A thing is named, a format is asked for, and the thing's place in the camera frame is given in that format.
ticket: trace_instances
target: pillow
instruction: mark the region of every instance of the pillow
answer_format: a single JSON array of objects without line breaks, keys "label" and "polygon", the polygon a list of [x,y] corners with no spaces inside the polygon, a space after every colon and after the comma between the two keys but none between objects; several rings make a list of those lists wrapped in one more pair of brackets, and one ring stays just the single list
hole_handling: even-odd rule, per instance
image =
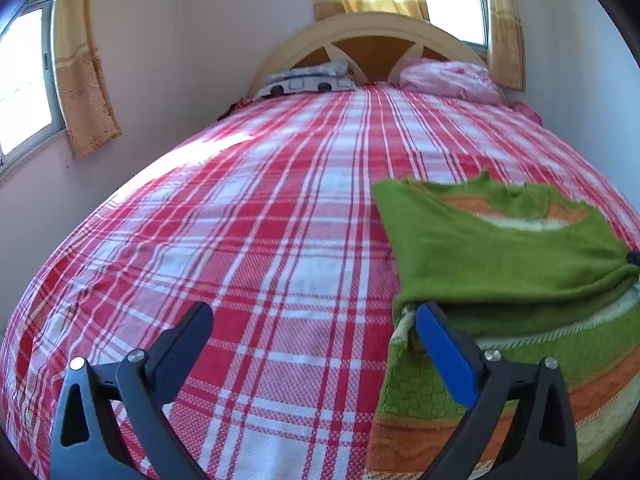
[{"label": "pillow", "polygon": [[303,66],[300,68],[292,68],[284,72],[276,72],[267,76],[264,80],[265,85],[275,83],[276,81],[284,81],[285,79],[291,79],[293,77],[307,76],[307,75],[328,75],[328,76],[343,76],[347,75],[349,71],[349,64],[346,59],[339,59],[337,61],[329,61],[322,63],[321,65]]},{"label": "pillow", "polygon": [[475,103],[506,104],[489,71],[463,61],[406,59],[400,72],[400,88]]},{"label": "pillow", "polygon": [[337,92],[356,90],[358,87],[348,77],[306,76],[285,79],[263,87],[254,97],[276,97],[302,92]]}]

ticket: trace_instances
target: pink pillow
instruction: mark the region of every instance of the pink pillow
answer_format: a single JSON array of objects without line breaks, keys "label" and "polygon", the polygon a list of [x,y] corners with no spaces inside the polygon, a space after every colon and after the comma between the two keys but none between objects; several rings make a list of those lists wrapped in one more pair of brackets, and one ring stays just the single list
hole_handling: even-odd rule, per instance
[{"label": "pink pillow", "polygon": [[400,88],[488,105],[506,104],[489,71],[463,61],[406,59],[400,73]]}]

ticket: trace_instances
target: folded clothing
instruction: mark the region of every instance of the folded clothing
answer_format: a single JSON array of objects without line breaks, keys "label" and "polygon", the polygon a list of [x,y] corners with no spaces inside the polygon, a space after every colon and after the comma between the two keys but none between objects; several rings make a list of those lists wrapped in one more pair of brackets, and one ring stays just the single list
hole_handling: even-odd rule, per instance
[{"label": "folded clothing", "polygon": [[584,319],[638,280],[640,267],[602,213],[544,184],[487,172],[462,184],[411,179],[373,187],[404,307],[436,301],[474,336],[521,335]]},{"label": "folded clothing", "polygon": [[304,76],[268,84],[258,91],[254,99],[303,92],[341,92],[357,89],[358,87],[348,77]]},{"label": "folded clothing", "polygon": [[[581,470],[602,462],[640,399],[640,267],[604,216],[551,186],[487,173],[457,185],[385,180],[373,195],[400,278],[367,450],[367,480],[420,476],[464,413],[417,343],[415,307],[434,300],[454,325],[513,361],[556,357],[570,389]],[[496,459],[508,404],[476,467]]]},{"label": "folded clothing", "polygon": [[302,66],[300,68],[292,68],[291,70],[285,70],[284,72],[276,72],[268,75],[265,80],[265,85],[270,85],[278,81],[284,81],[295,77],[304,76],[332,76],[342,77],[346,76],[349,72],[349,63],[346,59],[338,59],[336,61],[329,61],[320,65]]}]

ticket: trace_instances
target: wooden headboard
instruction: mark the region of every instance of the wooden headboard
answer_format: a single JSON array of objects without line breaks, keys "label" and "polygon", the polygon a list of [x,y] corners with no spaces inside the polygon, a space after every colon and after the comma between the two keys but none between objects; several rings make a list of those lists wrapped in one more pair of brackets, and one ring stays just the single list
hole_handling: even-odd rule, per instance
[{"label": "wooden headboard", "polygon": [[261,67],[248,96],[274,72],[347,59],[356,83],[399,81],[405,57],[456,60],[484,66],[466,44],[431,23],[389,12],[342,14],[303,30],[281,45]]}]

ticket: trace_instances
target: bedspread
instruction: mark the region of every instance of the bedspread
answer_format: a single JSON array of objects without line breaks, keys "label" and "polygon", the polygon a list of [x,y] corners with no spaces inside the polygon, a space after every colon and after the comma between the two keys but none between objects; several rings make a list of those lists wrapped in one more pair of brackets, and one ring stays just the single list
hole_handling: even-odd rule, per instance
[{"label": "bedspread", "polygon": [[[6,432],[49,473],[65,369],[148,348],[193,301],[214,331],[164,413],[216,479],[359,479],[392,333],[393,256],[370,187],[486,169],[640,218],[562,140],[507,107],[386,84],[254,103],[109,197],[46,261],[0,349]],[[153,476],[116,406],[133,459]]]}]

